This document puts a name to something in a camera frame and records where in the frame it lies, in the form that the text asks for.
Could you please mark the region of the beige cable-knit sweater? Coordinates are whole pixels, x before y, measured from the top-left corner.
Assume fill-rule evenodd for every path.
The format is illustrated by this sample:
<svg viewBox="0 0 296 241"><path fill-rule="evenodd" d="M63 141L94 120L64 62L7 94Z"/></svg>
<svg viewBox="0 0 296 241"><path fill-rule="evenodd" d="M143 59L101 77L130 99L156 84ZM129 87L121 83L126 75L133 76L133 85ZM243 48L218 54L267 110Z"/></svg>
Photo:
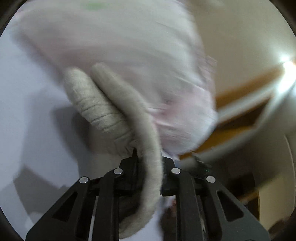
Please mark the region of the beige cable-knit sweater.
<svg viewBox="0 0 296 241"><path fill-rule="evenodd" d="M119 238L131 237L151 220L160 198L163 164L156 126L141 95L103 63L94 64L90 74L68 68L64 87L69 100L107 140L111 151L123 158L133 147L140 150L145 176L139 207L119 224Z"/></svg>

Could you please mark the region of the lavender bed sheet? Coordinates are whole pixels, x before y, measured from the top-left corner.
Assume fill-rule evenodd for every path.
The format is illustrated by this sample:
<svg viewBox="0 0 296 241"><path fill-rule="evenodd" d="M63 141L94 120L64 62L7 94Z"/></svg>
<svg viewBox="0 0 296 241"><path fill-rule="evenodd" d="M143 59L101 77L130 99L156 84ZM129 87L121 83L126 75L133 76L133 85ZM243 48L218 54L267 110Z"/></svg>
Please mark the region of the lavender bed sheet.
<svg viewBox="0 0 296 241"><path fill-rule="evenodd" d="M88 128L59 73L9 24L1 35L1 209L21 238L80 177L118 166L93 153Z"/></svg>

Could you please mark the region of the pink floral pillow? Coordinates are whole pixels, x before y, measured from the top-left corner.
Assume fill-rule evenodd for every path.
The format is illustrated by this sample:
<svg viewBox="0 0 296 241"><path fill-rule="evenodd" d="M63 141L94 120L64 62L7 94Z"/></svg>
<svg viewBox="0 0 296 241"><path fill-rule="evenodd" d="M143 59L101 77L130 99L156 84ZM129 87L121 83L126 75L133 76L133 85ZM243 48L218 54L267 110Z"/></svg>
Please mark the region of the pink floral pillow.
<svg viewBox="0 0 296 241"><path fill-rule="evenodd" d="M61 69L104 63L144 98L163 149L191 151L217 123L210 59L185 1L30 1L21 33Z"/></svg>

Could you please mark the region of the wooden bed frame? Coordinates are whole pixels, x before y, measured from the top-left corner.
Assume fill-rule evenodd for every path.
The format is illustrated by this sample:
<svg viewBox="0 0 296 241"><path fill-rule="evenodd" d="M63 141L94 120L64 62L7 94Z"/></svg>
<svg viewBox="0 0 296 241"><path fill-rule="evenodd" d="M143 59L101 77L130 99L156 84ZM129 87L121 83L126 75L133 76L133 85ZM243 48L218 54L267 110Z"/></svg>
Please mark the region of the wooden bed frame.
<svg viewBox="0 0 296 241"><path fill-rule="evenodd" d="M295 85L295 60L286 60L247 84L248 93L231 102L219 99L215 131L197 150L180 156L180 166L196 168L198 161L218 161L242 149L254 169L261 202L270 201L290 213L295 207L295 165L288 131L295 116L284 110Z"/></svg>

